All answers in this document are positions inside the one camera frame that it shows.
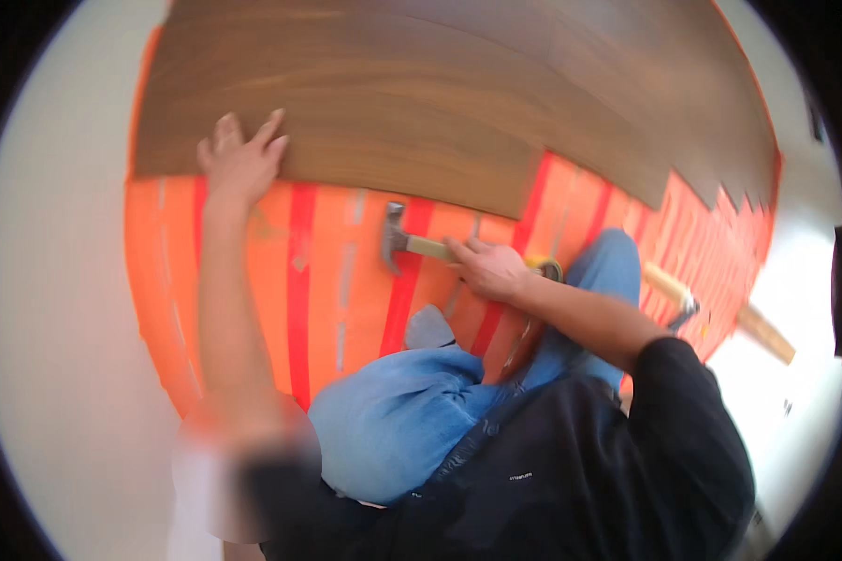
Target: blue jeans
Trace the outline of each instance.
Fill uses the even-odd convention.
[[[572,265],[569,285],[639,305],[639,252],[605,230]],[[420,487],[486,411],[564,376],[595,376],[615,391],[623,373],[549,327],[515,381],[484,385],[483,364],[457,345],[384,356],[323,389],[309,408],[321,477],[337,492],[391,504]]]

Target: orange foam underlayment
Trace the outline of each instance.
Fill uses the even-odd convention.
[[[140,92],[156,37],[145,51]],[[202,177],[125,184],[125,255],[141,336],[181,416],[202,388],[196,281],[205,197]],[[510,375],[536,339],[531,331],[512,371],[503,372],[526,321],[517,310],[474,297],[436,259],[400,253],[402,275],[394,276],[381,258],[389,201],[406,204],[403,224],[410,233],[463,239],[477,232],[525,255],[554,256],[565,270],[601,230],[622,228],[639,245],[643,263],[682,280],[701,303],[679,335],[702,360],[735,329],[735,313],[748,301],[773,228],[772,211],[752,210],[743,200],[737,214],[721,188],[708,211],[673,172],[662,208],[652,211],[548,152],[517,222],[417,197],[279,181],[250,216],[247,269],[276,387],[303,409],[327,384],[400,351],[407,319],[428,303],[446,312],[462,348],[483,357],[485,382]],[[640,308],[659,324],[677,312],[646,284]]]

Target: black t-shirt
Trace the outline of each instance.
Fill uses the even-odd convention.
[[[246,490],[288,559],[724,559],[754,481],[717,381],[675,338],[640,355],[625,417],[591,377],[499,406],[381,510],[254,462]]]

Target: knee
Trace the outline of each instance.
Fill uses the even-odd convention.
[[[595,244],[607,253],[621,258],[635,259],[639,262],[637,242],[633,241],[633,238],[629,237],[627,232],[620,228],[602,230]]]

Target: left hand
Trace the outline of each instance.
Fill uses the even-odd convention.
[[[272,112],[269,121],[249,142],[233,113],[215,124],[213,140],[204,138],[196,147],[196,160],[208,178],[209,195],[248,209],[269,190],[289,137],[274,138],[283,120],[283,109]]]

